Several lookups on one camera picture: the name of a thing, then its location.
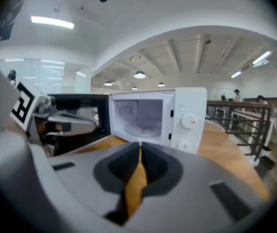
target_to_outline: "white microwave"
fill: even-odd
[[[57,116],[48,113],[45,123],[48,133],[44,142],[41,140],[43,145],[49,147],[49,155],[78,151],[109,135],[129,142],[149,142],[194,154],[198,151],[206,115],[207,90],[204,87],[180,87],[108,96],[50,96],[55,98],[53,106],[56,107]],[[57,130],[56,124],[58,127],[62,125],[61,131]],[[27,128],[31,130],[32,127],[25,126],[26,131]]]
[[[111,134],[196,154],[207,103],[204,87],[119,93],[109,96]]]

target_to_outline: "ceiling beam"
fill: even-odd
[[[195,73],[200,72],[201,57],[204,48],[204,34],[196,35],[196,57],[195,57]]]
[[[91,92],[102,94],[102,93],[120,93],[122,91],[121,90],[110,89],[110,88],[103,88],[103,87],[91,87]]]
[[[161,74],[165,74],[165,71],[156,63],[146,49],[140,49],[139,53],[147,60],[147,62],[156,68]]]
[[[219,56],[215,65],[213,66],[211,73],[216,73],[222,67],[223,63],[229,58],[233,49],[239,43],[239,40],[240,40],[240,38],[238,36],[232,36],[230,38],[229,42],[226,44],[221,55]]]
[[[126,69],[128,69],[128,70],[132,70],[132,71],[134,71],[134,72],[137,72],[137,70],[134,69],[133,67],[130,67],[130,66],[128,66],[128,65],[126,65],[126,64],[124,64],[124,63],[122,63],[122,62],[120,62],[120,61],[117,61],[117,64],[119,64],[120,66],[122,66],[122,67],[124,67],[124,68],[126,68]]]
[[[181,68],[180,68],[179,62],[177,61],[177,54],[174,47],[174,40],[163,41],[163,44],[166,45],[168,55],[171,57],[176,71],[180,72]]]

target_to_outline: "wooden table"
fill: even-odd
[[[87,147],[76,154],[95,150],[104,150],[125,142],[126,141],[115,136],[109,136],[107,139]],[[267,191],[265,190],[260,177],[249,161],[245,158],[244,154],[234,143],[230,141],[229,136],[219,125],[205,123],[198,155],[216,162],[252,187],[253,190],[256,191],[264,200],[268,200],[269,197]],[[141,191],[146,185],[146,173],[140,161],[125,188],[127,209],[130,217],[141,204]]]

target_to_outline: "fluorescent light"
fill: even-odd
[[[62,80],[62,78],[48,77],[48,80]]]
[[[242,73],[242,72],[239,72],[239,71],[238,71],[237,73],[234,73],[234,74],[231,76],[231,78],[234,79],[234,78],[236,78],[237,76],[239,76],[241,73]]]
[[[82,76],[82,77],[86,77],[86,75],[83,74],[82,72],[76,72],[76,74],[78,74],[78,75],[80,75],[80,76]]]
[[[65,65],[65,62],[63,62],[63,61],[57,61],[57,60],[41,60],[41,62],[51,63],[51,64]]]
[[[59,67],[59,66],[48,66],[48,65],[42,65],[42,67],[46,67],[46,68],[53,68],[53,69],[64,69],[64,67]]]
[[[272,53],[271,51],[265,52],[263,55],[261,55],[258,59],[256,59],[256,60],[253,62],[253,65],[255,65],[256,63],[258,63],[260,60],[263,60],[264,58],[270,56],[271,53]]]
[[[105,86],[112,86],[113,85],[113,83],[111,83],[110,81],[107,81],[106,83],[105,83]]]
[[[262,66],[262,65],[265,65],[265,64],[268,64],[268,63],[269,63],[268,60],[263,59],[263,60],[257,62],[256,64],[254,64],[253,67],[259,67],[259,66]]]
[[[14,61],[24,61],[24,59],[19,58],[11,58],[11,59],[4,59],[5,62],[14,62]]]
[[[61,21],[58,19],[48,18],[48,17],[31,17],[33,23],[44,23],[55,26],[61,26],[69,29],[74,28],[74,23],[68,21]]]
[[[146,77],[146,74],[144,74],[144,72],[142,72],[142,71],[138,71],[135,73],[134,77],[137,79],[143,79]]]

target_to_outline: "metal railing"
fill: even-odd
[[[226,101],[207,102],[206,119],[220,124],[227,134],[233,134],[240,139],[242,143],[237,144],[238,146],[249,146],[250,153],[246,155],[255,155],[255,160],[258,159],[264,146],[270,118],[270,105]]]

